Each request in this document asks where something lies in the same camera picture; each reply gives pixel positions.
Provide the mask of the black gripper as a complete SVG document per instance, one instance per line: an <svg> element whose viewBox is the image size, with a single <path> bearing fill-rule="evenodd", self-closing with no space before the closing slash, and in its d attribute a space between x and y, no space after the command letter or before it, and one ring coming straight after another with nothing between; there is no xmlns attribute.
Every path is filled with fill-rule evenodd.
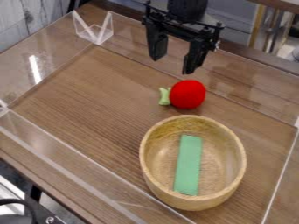
<svg viewBox="0 0 299 224"><path fill-rule="evenodd" d="M207 13L208 0L147 0L143 25L150 56L158 61L167 54L168 37L190 42L183 60L183 74L202 66L208 51L219 47L226 25Z"/></svg>

